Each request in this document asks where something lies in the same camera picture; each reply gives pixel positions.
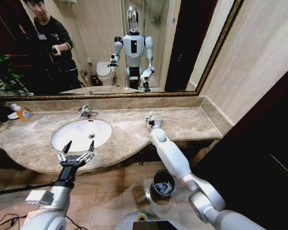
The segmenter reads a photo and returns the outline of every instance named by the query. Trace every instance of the soap bottle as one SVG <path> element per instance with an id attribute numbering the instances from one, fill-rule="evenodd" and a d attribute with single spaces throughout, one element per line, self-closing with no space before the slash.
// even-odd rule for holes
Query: soap bottle
<path id="1" fill-rule="evenodd" d="M 17 113 L 20 119 L 23 121 L 28 121 L 32 118 L 32 113 L 30 113 L 25 108 L 22 108 L 21 106 L 17 104 L 11 104 L 11 108 Z"/>

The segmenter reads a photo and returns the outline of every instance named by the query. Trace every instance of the marble countertop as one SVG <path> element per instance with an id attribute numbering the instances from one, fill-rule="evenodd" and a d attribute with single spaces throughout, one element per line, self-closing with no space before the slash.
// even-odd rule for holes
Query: marble countertop
<path id="1" fill-rule="evenodd" d="M 90 94 L 92 91 L 93 94 L 107 94 L 107 93 L 131 93 L 131 92 L 139 92 L 138 90 L 123 87 L 123 86 L 91 86 L 84 87 L 75 90 L 68 90 L 62 93 L 75 93 L 75 94 Z"/>
<path id="2" fill-rule="evenodd" d="M 152 117 L 164 119 L 163 129 L 172 141 L 222 137 L 200 107 L 99 110 L 96 119 L 109 122 L 112 135 L 105 144 L 95 149 L 95 157 L 78 170 L 79 174 L 112 166 L 150 144 L 144 117 L 151 111 Z M 0 128 L 0 148 L 23 167 L 41 173 L 58 174 L 61 166 L 57 158 L 58 151 L 52 147 L 51 139 L 61 126 L 77 120 L 80 118 L 76 111 L 65 111 L 34 113 L 29 122 L 19 119 L 9 121 Z"/>

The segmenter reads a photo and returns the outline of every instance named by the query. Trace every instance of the chrome faucet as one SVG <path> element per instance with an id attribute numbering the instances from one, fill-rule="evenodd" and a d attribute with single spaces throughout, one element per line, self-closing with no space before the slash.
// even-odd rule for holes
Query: chrome faucet
<path id="1" fill-rule="evenodd" d="M 80 115 L 81 119 L 85 119 L 86 117 L 90 118 L 92 116 L 97 116 L 99 114 L 98 112 L 91 111 L 90 107 L 88 107 L 87 105 L 82 106 L 78 110 L 78 112 L 81 113 Z"/>

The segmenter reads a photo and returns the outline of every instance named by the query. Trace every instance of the tile floor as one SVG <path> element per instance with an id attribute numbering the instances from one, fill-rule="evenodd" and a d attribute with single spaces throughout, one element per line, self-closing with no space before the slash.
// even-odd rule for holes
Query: tile floor
<path id="1" fill-rule="evenodd" d="M 160 201 L 150 197 L 149 186 L 160 169 L 165 169 L 161 162 L 145 162 L 142 167 L 134 163 L 100 175 L 79 176 L 71 194 L 67 215 L 90 230 L 114 229 L 125 215 L 135 211 L 151 212 L 161 219 L 179 222 L 191 230 L 212 230 L 210 225 L 202 223 L 194 214 L 188 201 L 190 192 L 179 184 L 168 200 Z M 7 188 L 45 184 L 54 179 L 54 175 L 19 172 Z M 36 206 L 24 202 L 28 193 L 2 195 L 0 218 L 7 213 L 25 215 L 35 210 Z M 68 230 L 75 229 L 69 220 L 67 223 Z"/>

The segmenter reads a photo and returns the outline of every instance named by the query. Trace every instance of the gold mirror frame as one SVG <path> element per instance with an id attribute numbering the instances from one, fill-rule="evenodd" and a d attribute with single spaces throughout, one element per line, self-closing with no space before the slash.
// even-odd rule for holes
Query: gold mirror frame
<path id="1" fill-rule="evenodd" d="M 150 93 L 117 93 L 117 94 L 93 94 L 93 95 L 45 95 L 45 96 L 5 96 L 0 97 L 2 101 L 47 101 L 47 100 L 79 100 L 79 99 L 100 99 L 100 98 L 122 98 L 122 97 L 173 97 L 173 96 L 198 96 L 204 83 L 213 67 L 213 64 L 222 48 L 222 45 L 235 21 L 236 16 L 244 0 L 235 0 L 222 31 L 217 39 L 212 54 L 200 78 L 194 92 L 150 92 Z"/>

